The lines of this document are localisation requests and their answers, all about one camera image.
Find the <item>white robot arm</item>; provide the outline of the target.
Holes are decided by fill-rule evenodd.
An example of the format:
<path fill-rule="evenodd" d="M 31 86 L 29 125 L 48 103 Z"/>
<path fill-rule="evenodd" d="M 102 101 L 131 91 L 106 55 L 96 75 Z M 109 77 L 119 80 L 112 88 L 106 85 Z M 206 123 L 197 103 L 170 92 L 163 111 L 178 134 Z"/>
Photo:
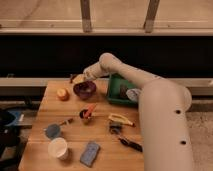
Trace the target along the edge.
<path fill-rule="evenodd" d="M 85 68 L 84 80 L 117 73 L 141 90 L 138 110 L 144 171 L 195 171 L 186 111 L 190 91 L 173 81 L 123 63 L 111 53 Z"/>

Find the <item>yellow-white gripper body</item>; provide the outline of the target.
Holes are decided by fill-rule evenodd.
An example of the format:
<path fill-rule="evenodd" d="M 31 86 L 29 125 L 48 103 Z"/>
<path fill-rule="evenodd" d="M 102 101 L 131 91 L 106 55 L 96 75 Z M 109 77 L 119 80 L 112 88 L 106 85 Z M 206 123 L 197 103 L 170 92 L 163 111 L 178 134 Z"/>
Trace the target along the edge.
<path fill-rule="evenodd" d="M 71 74 L 70 82 L 73 84 L 78 84 L 85 81 L 93 81 L 98 78 L 97 74 L 97 70 L 86 68 L 82 74 Z"/>

